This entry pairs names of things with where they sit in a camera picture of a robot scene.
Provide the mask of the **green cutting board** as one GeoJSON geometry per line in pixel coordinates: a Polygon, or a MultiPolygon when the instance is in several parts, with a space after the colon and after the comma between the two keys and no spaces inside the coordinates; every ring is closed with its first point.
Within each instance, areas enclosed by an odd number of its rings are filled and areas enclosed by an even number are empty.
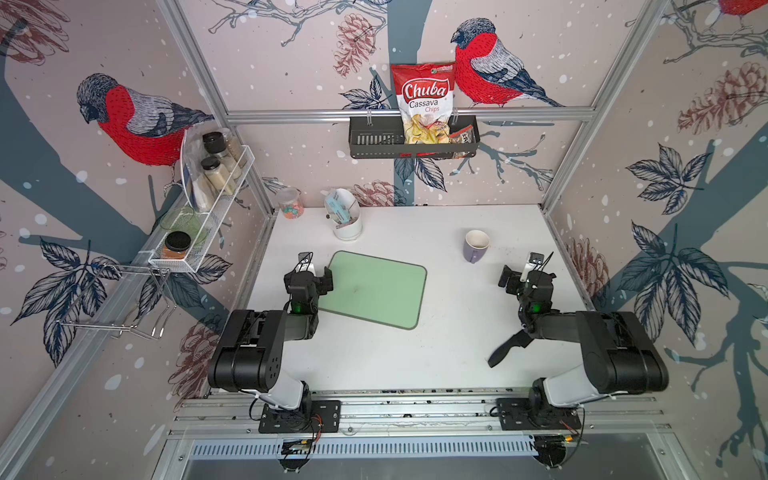
{"type": "Polygon", "coordinates": [[[337,251],[329,268],[333,290],[320,298],[320,310],[402,330],[418,325],[427,280],[425,267],[337,251]]]}

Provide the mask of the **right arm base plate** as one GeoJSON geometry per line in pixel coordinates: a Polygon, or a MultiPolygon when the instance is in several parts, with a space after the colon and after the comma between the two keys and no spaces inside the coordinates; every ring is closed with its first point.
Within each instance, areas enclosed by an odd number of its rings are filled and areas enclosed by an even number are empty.
{"type": "Polygon", "coordinates": [[[503,431],[567,430],[576,432],[582,422],[577,409],[552,407],[543,403],[534,407],[521,397],[497,398],[495,413],[503,431]]]}

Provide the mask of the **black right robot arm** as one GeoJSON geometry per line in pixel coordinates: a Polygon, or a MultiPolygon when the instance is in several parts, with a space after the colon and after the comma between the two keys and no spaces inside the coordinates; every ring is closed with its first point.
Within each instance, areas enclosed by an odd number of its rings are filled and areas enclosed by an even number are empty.
{"type": "Polygon", "coordinates": [[[632,312],[562,312],[553,307],[556,275],[544,271],[548,259],[536,252],[521,271],[504,266],[498,286],[519,302],[521,329],[488,359],[491,368],[514,348],[535,340],[580,346],[582,363],[559,375],[535,380],[526,398],[499,398],[492,412],[505,431],[569,431],[583,425],[577,408],[611,395],[661,392],[668,369],[632,312]]]}

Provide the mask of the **black knife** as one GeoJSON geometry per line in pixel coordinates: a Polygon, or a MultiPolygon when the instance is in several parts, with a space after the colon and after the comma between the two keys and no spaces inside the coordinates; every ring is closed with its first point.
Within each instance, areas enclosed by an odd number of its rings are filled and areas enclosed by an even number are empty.
{"type": "Polygon", "coordinates": [[[533,338],[526,331],[518,331],[491,353],[487,360],[488,366],[495,368],[513,348],[526,348],[532,341],[533,338]]]}

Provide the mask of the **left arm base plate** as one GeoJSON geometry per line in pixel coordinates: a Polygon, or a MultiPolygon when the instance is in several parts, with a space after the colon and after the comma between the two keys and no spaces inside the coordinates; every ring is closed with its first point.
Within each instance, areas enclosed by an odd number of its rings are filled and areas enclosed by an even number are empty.
{"type": "Polygon", "coordinates": [[[297,410],[262,408],[258,417],[260,434],[278,433],[337,433],[342,403],[338,400],[312,400],[309,407],[297,410]]]}

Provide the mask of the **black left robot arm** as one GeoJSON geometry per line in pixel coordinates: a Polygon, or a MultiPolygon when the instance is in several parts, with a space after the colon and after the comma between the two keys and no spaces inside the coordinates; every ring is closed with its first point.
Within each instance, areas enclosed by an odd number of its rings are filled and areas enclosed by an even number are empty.
{"type": "Polygon", "coordinates": [[[333,290],[331,270],[315,274],[313,254],[301,252],[283,277],[288,301],[280,310],[230,313],[208,366],[213,389],[246,393],[262,402],[260,415],[249,408],[261,434],[336,433],[341,403],[314,400],[309,385],[282,367],[284,344],[314,337],[320,297],[333,290]]]}

